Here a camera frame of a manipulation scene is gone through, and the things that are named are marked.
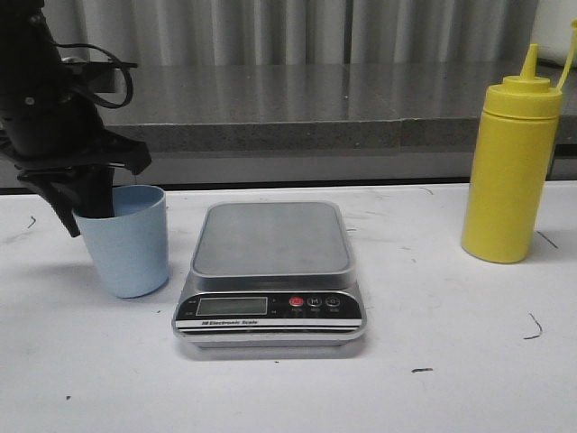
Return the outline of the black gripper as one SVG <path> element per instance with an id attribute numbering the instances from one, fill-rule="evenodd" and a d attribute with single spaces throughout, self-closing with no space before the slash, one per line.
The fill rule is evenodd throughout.
<path id="1" fill-rule="evenodd" d="M 76 179 L 75 212 L 82 217 L 114 216 L 114 168 L 141 173 L 151 163 L 145 143 L 105 129 L 99 106 L 116 104 L 93 88 L 114 70 L 133 94 L 133 64 L 102 61 L 4 61 L 1 64 L 1 154 L 17 179 L 42 197 L 71 237 L 80 235 L 73 207 L 57 181 Z"/>

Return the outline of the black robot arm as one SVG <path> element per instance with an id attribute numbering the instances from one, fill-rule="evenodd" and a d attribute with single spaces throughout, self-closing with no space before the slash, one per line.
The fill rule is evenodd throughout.
<path id="1" fill-rule="evenodd" d="M 107 130 L 97 111 L 132 101 L 133 64 L 112 53 L 66 62 L 43 7 L 1 3 L 1 155 L 76 237 L 77 216 L 114 215 L 114 170 L 139 174 L 151 156 L 146 143 Z"/>

